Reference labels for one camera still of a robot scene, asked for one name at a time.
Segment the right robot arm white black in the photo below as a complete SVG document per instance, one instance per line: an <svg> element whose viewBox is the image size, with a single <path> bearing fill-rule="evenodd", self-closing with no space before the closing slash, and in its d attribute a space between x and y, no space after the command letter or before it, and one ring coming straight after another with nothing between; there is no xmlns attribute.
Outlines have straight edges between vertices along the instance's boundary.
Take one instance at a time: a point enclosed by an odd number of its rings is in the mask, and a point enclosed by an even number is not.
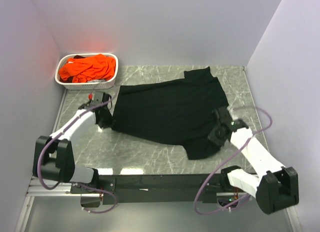
<svg viewBox="0 0 320 232"><path fill-rule="evenodd" d="M238 166L221 171L219 185L224 191L237 187L253 196L265 214L299 203L298 173L293 167L285 167L277 161L255 138L243 121L217 125L209 134L209 140L223 146L229 141L240 150L255 170L255 175Z"/></svg>

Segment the black t-shirt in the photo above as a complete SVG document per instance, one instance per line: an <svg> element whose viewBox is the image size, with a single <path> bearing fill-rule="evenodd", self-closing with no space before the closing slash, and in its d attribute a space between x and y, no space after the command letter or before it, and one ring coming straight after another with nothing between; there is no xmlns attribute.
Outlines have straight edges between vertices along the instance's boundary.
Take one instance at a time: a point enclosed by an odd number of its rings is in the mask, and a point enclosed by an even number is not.
<svg viewBox="0 0 320 232"><path fill-rule="evenodd" d="M185 71L181 79L121 86L111 128L161 144L180 145L189 160L206 159L221 149L208 139L216 125L212 112L228 105L210 67Z"/></svg>

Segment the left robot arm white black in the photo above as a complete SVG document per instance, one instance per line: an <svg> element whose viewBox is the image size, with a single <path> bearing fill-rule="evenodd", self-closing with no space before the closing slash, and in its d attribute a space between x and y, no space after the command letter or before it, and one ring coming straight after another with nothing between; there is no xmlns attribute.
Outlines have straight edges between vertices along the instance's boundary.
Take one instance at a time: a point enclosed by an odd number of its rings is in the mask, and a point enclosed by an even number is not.
<svg viewBox="0 0 320 232"><path fill-rule="evenodd" d="M100 187L98 170L77 165L73 146L92 126L108 128L112 125L112 115L107 107L92 111L79 109L63 127L50 136L40 136L35 142L33 176L58 183L81 183L89 193Z"/></svg>

